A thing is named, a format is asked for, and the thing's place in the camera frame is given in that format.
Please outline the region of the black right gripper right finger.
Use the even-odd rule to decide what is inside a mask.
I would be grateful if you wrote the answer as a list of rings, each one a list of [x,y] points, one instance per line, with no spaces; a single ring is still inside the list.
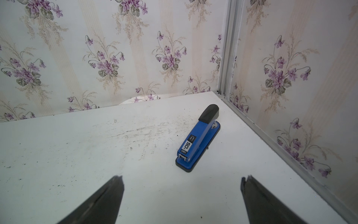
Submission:
[[[241,179],[241,193],[251,224],[306,223],[251,175]]]

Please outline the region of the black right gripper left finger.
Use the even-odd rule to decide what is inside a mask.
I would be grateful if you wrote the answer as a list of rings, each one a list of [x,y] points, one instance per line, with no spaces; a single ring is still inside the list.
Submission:
[[[118,217],[124,190],[123,177],[113,176],[59,223],[114,224]]]

